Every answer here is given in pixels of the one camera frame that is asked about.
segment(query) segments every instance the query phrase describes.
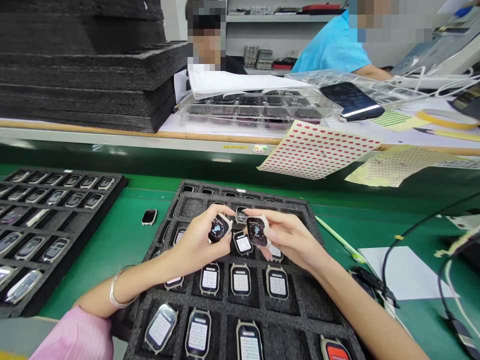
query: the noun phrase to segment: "black cable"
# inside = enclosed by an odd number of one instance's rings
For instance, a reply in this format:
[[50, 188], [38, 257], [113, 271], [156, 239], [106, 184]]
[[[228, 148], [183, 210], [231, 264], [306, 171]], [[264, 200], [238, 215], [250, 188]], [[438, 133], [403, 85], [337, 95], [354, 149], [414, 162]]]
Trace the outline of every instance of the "black cable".
[[381, 280], [383, 281], [383, 285], [385, 287], [387, 287], [387, 279], [386, 279], [386, 276], [385, 276], [385, 272], [386, 272], [386, 268], [387, 268], [387, 260], [389, 258], [389, 255], [390, 253], [392, 252], [392, 250], [394, 249], [394, 247], [396, 247], [408, 234], [410, 234], [413, 230], [415, 230], [416, 228], [418, 228], [420, 225], [426, 223], [428, 220], [430, 220], [431, 218], [434, 218], [435, 216], [437, 216], [437, 214], [440, 214], [440, 213], [443, 213], [444, 211], [447, 211], [448, 209], [450, 208], [453, 208], [455, 206], [457, 206], [458, 204], [461, 204], [463, 202], [466, 202], [470, 199], [473, 199], [474, 197], [480, 195], [480, 191], [479, 192], [476, 192], [474, 193], [473, 195], [470, 195], [470, 196], [467, 196], [457, 202], [454, 202], [453, 204], [451, 205], [448, 205], [447, 207], [444, 207], [432, 214], [430, 214], [429, 216], [427, 217], [424, 217], [422, 220], [418, 221], [417, 223], [415, 223], [414, 225], [412, 225], [410, 228], [408, 228], [406, 231], [403, 232], [402, 235], [400, 236], [396, 236], [396, 240], [393, 242], [392, 245], [390, 245], [390, 247], [388, 248], [386, 254], [385, 254], [385, 258], [383, 259], [383, 264], [381, 266]]

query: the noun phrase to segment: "small sticker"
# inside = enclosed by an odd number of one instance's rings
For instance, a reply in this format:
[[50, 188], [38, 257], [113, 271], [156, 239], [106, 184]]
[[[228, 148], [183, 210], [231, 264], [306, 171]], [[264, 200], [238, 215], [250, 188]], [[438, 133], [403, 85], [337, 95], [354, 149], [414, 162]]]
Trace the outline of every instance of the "small sticker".
[[223, 149], [248, 149], [249, 146], [242, 146], [242, 145], [224, 145], [222, 146]]

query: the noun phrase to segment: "white cable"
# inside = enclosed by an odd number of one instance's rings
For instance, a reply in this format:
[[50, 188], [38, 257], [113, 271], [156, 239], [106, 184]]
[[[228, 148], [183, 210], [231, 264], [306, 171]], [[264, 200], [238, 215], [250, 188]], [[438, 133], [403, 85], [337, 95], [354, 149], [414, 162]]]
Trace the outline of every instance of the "white cable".
[[408, 335], [410, 335], [411, 338], [413, 338], [412, 334], [410, 333], [410, 331], [407, 329], [407, 327], [405, 326], [405, 324], [402, 322], [402, 320], [400, 320], [400, 318], [398, 317], [396, 311], [395, 311], [395, 307], [393, 306], [393, 304], [391, 304], [390, 302], [388, 302], [384, 296], [382, 295], [382, 292], [381, 291], [377, 291], [377, 293], [380, 295], [382, 301], [383, 301], [383, 308], [385, 309], [385, 311], [387, 313], [390, 314], [390, 316], [394, 319], [396, 319], [398, 321], [398, 323], [405, 329], [405, 331], [407, 332]]
[[465, 313], [465, 310], [462, 306], [462, 303], [460, 303], [459, 297], [457, 296], [457, 293], [455, 292], [454, 286], [452, 284], [452, 280], [450, 280], [450, 269], [452, 268], [452, 260], [449, 260], [446, 263], [445, 266], [445, 279], [446, 283], [448, 284], [448, 287], [450, 288], [451, 293], [453, 294], [453, 298], [455, 300], [456, 306], [458, 307], [458, 310], [460, 310], [461, 314], [465, 318], [466, 322], [471, 326], [473, 331], [475, 332], [476, 336], [480, 339], [480, 332], [477, 330], [477, 328], [472, 324], [470, 321], [469, 317]]

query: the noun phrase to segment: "black connector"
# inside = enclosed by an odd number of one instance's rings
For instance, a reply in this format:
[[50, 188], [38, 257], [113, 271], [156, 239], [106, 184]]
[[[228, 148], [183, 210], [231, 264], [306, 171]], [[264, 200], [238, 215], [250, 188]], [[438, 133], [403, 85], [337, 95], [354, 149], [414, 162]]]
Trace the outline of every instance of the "black connector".
[[472, 336], [465, 325], [457, 320], [450, 311], [446, 312], [446, 316], [448, 327], [455, 333], [456, 338], [460, 340], [462, 347], [465, 349], [468, 355], [474, 360], [480, 360], [480, 352], [475, 347]]

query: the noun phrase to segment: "white shelf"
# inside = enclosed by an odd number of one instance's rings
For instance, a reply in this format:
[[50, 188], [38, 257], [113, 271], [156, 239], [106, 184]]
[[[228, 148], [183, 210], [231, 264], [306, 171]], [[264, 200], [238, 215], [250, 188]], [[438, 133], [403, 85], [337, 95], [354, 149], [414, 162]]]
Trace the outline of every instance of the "white shelf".
[[227, 23], [328, 23], [338, 15], [227, 15]]
[[292, 72], [291, 70], [276, 70], [276, 69], [258, 70], [251, 67], [245, 67], [245, 71], [248, 75], [280, 75], [280, 76], [284, 76]]

